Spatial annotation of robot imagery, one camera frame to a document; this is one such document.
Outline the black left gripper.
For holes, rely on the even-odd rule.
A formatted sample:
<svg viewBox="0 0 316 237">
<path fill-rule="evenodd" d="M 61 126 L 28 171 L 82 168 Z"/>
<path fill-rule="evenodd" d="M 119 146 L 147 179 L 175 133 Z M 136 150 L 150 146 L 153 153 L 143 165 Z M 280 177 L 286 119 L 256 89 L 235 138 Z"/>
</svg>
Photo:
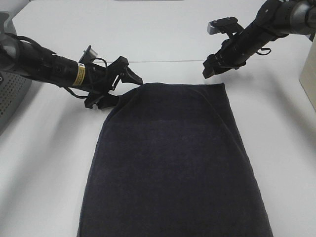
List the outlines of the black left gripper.
<svg viewBox="0 0 316 237">
<path fill-rule="evenodd" d="M 115 89 L 113 83 L 118 78 L 122 83 L 133 83 L 143 85 L 141 77 L 136 75 L 128 66 L 128 60 L 120 56 L 110 65 L 99 57 L 84 56 L 83 62 L 87 67 L 86 75 L 88 76 L 88 84 L 90 91 L 85 99 L 86 108 L 92 109 L 94 105 L 99 110 L 114 107 L 119 102 L 119 97 L 109 94 L 110 90 Z"/>
</svg>

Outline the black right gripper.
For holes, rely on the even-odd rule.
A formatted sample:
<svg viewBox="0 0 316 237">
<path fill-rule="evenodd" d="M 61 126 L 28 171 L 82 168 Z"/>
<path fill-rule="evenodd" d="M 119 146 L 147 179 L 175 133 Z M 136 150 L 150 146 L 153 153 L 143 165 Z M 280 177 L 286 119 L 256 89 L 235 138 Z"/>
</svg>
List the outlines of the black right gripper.
<svg viewBox="0 0 316 237">
<path fill-rule="evenodd" d="M 238 37 L 230 39 L 222 44 L 215 54 L 211 54 L 208 60 L 203 62 L 202 72 L 205 79 L 221 74 L 230 69 L 236 69 L 246 64 L 249 59 L 249 38 Z"/>
</svg>

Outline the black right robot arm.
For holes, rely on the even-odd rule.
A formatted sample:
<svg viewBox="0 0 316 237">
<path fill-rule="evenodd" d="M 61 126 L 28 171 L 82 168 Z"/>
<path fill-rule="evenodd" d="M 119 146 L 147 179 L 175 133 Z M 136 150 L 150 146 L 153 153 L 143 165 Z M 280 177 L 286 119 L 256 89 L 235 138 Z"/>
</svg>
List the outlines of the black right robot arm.
<svg viewBox="0 0 316 237">
<path fill-rule="evenodd" d="M 254 54 L 271 52 L 265 45 L 290 34 L 311 35 L 316 31 L 316 2 L 314 0 L 267 0 L 255 19 L 243 28 L 235 17 L 209 22 L 208 33 L 227 34 L 221 48 L 204 61 L 204 78 L 245 66 Z"/>
</svg>

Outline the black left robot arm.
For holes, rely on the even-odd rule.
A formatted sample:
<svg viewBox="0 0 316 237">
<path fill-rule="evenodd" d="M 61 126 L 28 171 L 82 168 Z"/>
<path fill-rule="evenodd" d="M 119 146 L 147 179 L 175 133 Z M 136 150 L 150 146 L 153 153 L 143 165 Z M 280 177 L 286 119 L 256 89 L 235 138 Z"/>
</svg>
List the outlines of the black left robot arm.
<svg viewBox="0 0 316 237">
<path fill-rule="evenodd" d="M 94 105 L 102 110 L 115 106 L 119 98 L 110 94 L 118 82 L 142 85 L 143 80 L 130 68 L 125 57 L 120 56 L 103 66 L 97 53 L 89 46 L 79 61 L 57 55 L 34 40 L 3 33 L 0 36 L 0 69 L 27 79 L 54 84 L 72 96 L 83 99 L 86 108 Z"/>
</svg>

